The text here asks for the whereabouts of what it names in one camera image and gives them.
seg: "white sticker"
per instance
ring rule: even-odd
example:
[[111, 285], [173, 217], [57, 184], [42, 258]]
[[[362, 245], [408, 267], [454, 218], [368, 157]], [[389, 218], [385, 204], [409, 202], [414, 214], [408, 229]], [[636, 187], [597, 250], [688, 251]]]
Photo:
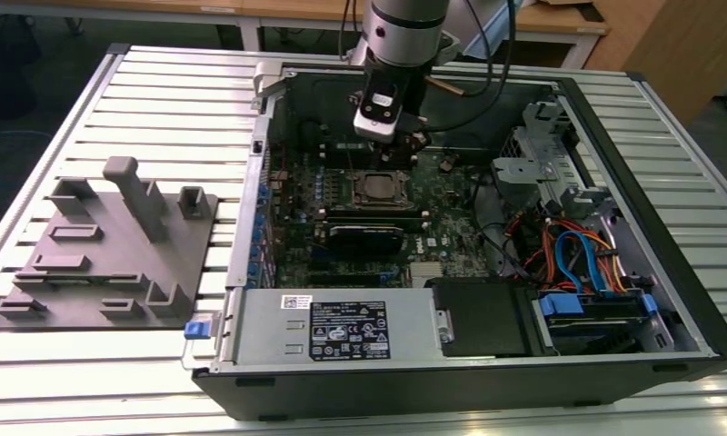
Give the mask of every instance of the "white sticker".
[[201, 6], [199, 9], [202, 12], [223, 12], [226, 14], [233, 14], [233, 7]]
[[576, 32], [579, 34], [599, 34], [599, 35], [603, 35], [605, 33], [605, 29], [597, 29], [595, 27], [577, 27]]
[[373, 93], [372, 102], [382, 107], [389, 107], [389, 105], [392, 104], [392, 97], [388, 97], [386, 95], [378, 93]]
[[312, 303], [310, 295], [284, 295], [280, 308], [281, 309], [309, 309]]

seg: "blue cable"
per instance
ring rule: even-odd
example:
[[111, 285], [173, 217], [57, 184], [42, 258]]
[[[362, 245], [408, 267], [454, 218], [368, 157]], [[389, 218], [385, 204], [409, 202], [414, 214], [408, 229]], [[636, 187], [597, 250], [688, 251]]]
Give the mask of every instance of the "blue cable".
[[557, 268], [560, 268], [561, 273], [565, 274], [565, 277], [568, 277], [568, 279], [573, 283], [576, 287], [576, 293], [581, 293], [581, 282], [579, 281], [576, 276], [571, 274], [561, 260], [561, 243], [565, 240], [565, 237], [569, 235], [579, 238], [579, 241], [581, 242], [581, 245], [584, 246], [584, 255], [587, 257], [587, 269], [589, 272], [589, 279], [592, 280], [592, 286], [595, 287], [595, 291], [599, 292], [600, 290], [605, 289], [605, 282], [603, 281], [601, 274], [597, 271], [597, 264], [595, 263], [595, 252], [592, 251], [592, 244], [589, 243], [589, 239], [587, 238], [587, 236], [584, 236], [581, 233], [575, 232], [572, 230], [563, 232], [560, 236], [557, 236], [557, 241], [555, 242], [555, 261], [557, 263]]

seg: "blue latch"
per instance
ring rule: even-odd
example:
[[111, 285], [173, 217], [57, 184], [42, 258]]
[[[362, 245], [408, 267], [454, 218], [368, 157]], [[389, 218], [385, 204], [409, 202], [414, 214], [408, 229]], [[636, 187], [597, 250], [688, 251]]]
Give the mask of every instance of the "blue latch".
[[643, 302], [643, 309], [645, 309], [645, 312], [649, 315], [653, 315], [656, 313], [656, 301], [655, 301], [655, 298], [652, 297], [652, 295], [645, 293], [641, 296], [641, 302]]
[[584, 313], [579, 296], [575, 293], [551, 293], [539, 298], [537, 304], [544, 316], [580, 315]]
[[209, 339], [209, 321], [187, 321], [182, 336], [185, 339]]

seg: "power supply label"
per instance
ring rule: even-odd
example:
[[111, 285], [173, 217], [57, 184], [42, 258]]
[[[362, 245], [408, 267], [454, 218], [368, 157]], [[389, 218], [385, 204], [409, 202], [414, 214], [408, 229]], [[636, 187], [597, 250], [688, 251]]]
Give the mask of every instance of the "power supply label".
[[385, 302], [313, 302], [309, 330], [317, 362], [389, 359]]

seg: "cpu socket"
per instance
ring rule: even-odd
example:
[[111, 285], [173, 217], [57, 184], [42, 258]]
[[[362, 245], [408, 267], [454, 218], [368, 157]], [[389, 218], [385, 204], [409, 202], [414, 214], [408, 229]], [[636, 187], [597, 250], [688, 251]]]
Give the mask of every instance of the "cpu socket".
[[352, 204], [364, 210], [406, 210], [414, 207], [406, 198], [409, 177], [400, 171], [352, 174]]

